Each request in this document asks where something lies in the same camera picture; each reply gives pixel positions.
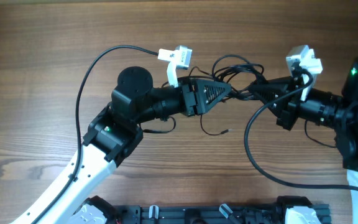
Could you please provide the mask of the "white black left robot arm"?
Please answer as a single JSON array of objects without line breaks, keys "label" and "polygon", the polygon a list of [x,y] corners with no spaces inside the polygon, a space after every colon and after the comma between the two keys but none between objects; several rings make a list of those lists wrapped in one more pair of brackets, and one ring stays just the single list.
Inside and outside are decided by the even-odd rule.
[{"label": "white black left robot arm", "polygon": [[67,223],[93,189],[141,142],[141,123],[166,120],[177,113],[205,114],[230,91],[230,84],[210,77],[185,77],[178,87],[155,88],[148,70],[124,69],[111,102],[89,124],[80,152],[15,223]]}]

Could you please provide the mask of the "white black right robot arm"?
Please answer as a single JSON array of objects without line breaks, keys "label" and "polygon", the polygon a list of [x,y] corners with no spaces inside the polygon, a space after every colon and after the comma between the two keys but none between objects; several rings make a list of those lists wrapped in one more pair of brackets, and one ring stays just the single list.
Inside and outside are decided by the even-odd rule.
[{"label": "white black right robot arm", "polygon": [[[308,79],[303,86],[293,87],[285,95],[265,102],[251,117],[244,133],[247,157],[262,175],[287,187],[351,190],[353,222],[358,223],[358,57],[352,64],[340,96],[312,88],[314,78],[300,62],[293,63],[290,69],[294,76],[306,75]],[[311,121],[335,130],[336,148],[342,155],[343,167],[347,169],[347,185],[311,185],[286,182],[268,174],[258,166],[247,142],[250,128],[258,115],[275,103],[281,107],[277,123],[285,129],[291,129],[293,123],[298,118],[302,118],[307,122]]]}]

